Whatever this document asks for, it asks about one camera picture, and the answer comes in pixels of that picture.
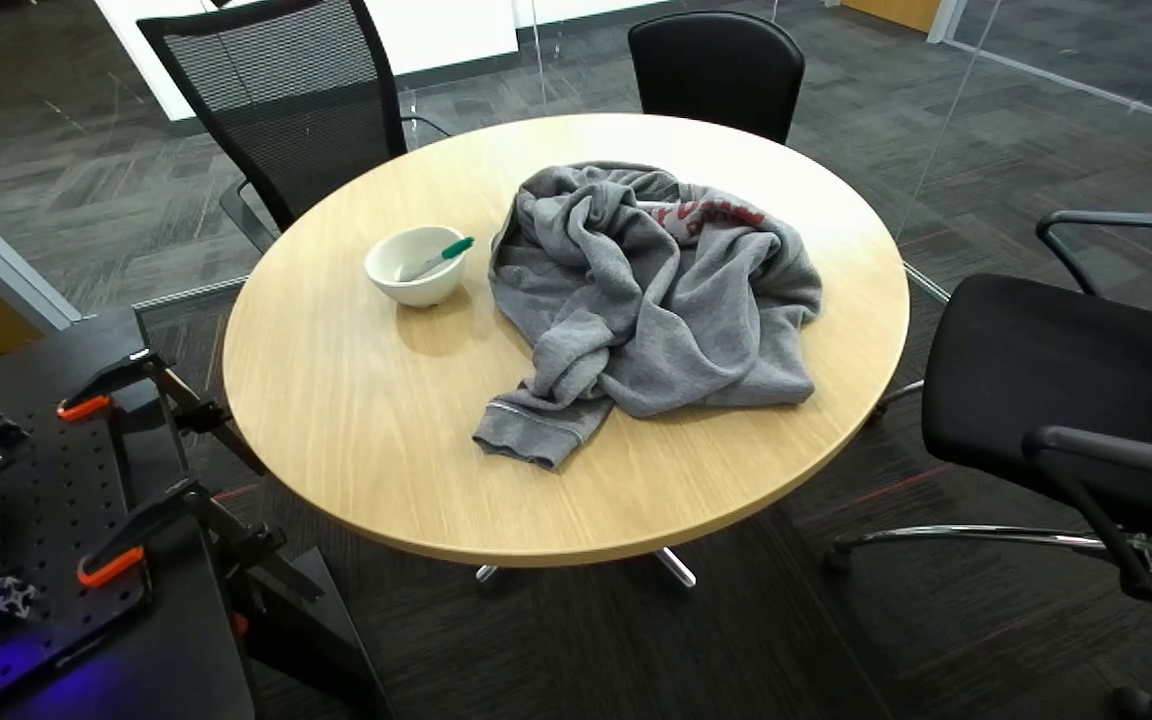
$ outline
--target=black desk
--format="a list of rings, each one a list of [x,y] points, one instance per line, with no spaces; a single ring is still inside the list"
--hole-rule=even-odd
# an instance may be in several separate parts
[[[132,311],[99,316],[0,360],[0,416],[46,416],[103,363],[144,346]],[[129,434],[129,499],[140,502],[184,481],[168,428]],[[155,533],[152,602],[108,644],[92,649],[45,683],[0,703],[0,714],[256,714],[246,664],[227,622],[219,575],[191,522]]]

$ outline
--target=chair seat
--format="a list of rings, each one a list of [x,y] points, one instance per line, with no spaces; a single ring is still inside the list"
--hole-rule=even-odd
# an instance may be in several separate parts
[[[963,278],[927,357],[927,451],[1058,495],[1022,458],[1022,434],[1045,422],[1152,445],[1152,311],[1032,278]],[[1120,474],[1105,502],[1152,533],[1152,483],[1093,470]]]

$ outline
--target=round table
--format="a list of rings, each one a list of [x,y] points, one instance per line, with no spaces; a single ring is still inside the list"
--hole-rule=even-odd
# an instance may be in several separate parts
[[[527,381],[496,311],[487,244],[542,162],[654,162],[787,218],[824,274],[804,328],[817,396],[603,428],[556,470],[473,433]],[[367,244],[446,223],[478,244],[435,307],[397,307]],[[670,117],[542,117],[416,149],[345,182],[256,262],[225,334],[225,388],[256,456],[321,511],[418,557],[562,567],[647,557],[734,522],[813,481],[882,396],[907,331],[907,278],[882,218],[809,157]]]

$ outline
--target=gray sweatshirt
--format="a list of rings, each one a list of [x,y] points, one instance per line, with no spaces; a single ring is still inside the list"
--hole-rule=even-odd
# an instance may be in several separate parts
[[[798,403],[798,322],[819,307],[804,240],[654,167],[559,162],[512,201],[493,247],[501,311],[534,374],[484,408],[477,445],[562,462],[609,416]]]

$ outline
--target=office chair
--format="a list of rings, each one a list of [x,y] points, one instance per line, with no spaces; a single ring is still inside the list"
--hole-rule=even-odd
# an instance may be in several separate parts
[[[925,372],[931,456],[1071,502],[1093,533],[1015,522],[916,522],[830,540],[826,567],[891,540],[1007,540],[1071,546],[1120,567],[1152,602],[1152,311],[1105,298],[1069,226],[1152,233],[1152,211],[1051,211],[1036,237],[1079,293],[1007,274],[963,278],[941,316]],[[1114,693],[1152,714],[1152,694]]]
[[[277,226],[407,150],[397,81],[365,0],[258,0],[140,18],[140,31]],[[244,203],[244,182],[227,186],[219,208],[266,247],[277,233]]]
[[[670,10],[627,26],[644,111],[693,117],[785,143],[804,51],[744,10]]]

